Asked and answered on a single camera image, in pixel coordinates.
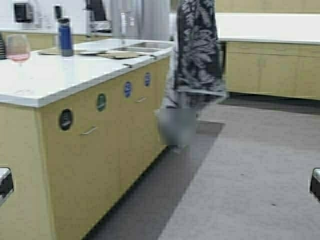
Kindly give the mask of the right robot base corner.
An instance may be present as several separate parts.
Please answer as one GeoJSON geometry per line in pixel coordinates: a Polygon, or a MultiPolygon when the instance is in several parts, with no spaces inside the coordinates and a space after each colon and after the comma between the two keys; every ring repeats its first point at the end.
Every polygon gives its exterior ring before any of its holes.
{"type": "Polygon", "coordinates": [[[320,169],[314,168],[311,174],[309,191],[320,201],[320,169]]]}

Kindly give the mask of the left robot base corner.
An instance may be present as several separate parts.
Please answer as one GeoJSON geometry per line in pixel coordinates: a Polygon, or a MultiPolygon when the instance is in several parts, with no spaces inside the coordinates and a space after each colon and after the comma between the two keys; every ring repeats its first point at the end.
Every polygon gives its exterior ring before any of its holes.
{"type": "Polygon", "coordinates": [[[0,205],[8,199],[10,194],[14,191],[13,175],[9,168],[0,168],[0,205]]]}

